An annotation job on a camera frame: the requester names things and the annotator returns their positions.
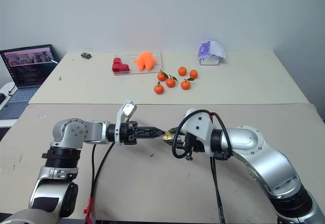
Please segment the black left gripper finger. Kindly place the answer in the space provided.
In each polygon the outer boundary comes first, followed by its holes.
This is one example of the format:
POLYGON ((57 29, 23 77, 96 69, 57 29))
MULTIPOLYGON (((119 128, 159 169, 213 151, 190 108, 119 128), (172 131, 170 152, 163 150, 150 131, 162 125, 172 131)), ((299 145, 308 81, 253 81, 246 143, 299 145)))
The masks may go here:
POLYGON ((135 132, 135 139, 154 139, 163 135, 163 131, 143 131, 135 132))
POLYGON ((135 134, 162 134, 163 131, 152 126, 138 126, 134 130, 135 134))

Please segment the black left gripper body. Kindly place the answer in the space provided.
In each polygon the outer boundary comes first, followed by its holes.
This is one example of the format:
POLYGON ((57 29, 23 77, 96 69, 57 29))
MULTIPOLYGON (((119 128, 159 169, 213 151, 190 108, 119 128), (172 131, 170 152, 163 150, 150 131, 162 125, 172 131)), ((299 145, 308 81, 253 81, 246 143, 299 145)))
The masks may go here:
POLYGON ((134 131, 137 129, 136 121, 126 121, 120 125, 119 140, 124 145, 136 145, 137 139, 134 138, 134 131))

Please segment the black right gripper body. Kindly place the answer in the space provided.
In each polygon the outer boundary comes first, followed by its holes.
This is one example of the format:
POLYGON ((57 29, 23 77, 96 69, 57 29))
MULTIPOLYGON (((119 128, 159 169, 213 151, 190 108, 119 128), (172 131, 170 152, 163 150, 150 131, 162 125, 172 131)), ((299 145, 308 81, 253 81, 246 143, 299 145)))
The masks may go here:
POLYGON ((187 151, 187 154, 185 156, 187 161, 192 160, 192 153, 199 153, 199 152, 205 152, 204 144, 197 139, 196 136, 187 133, 185 136, 185 149, 187 151))

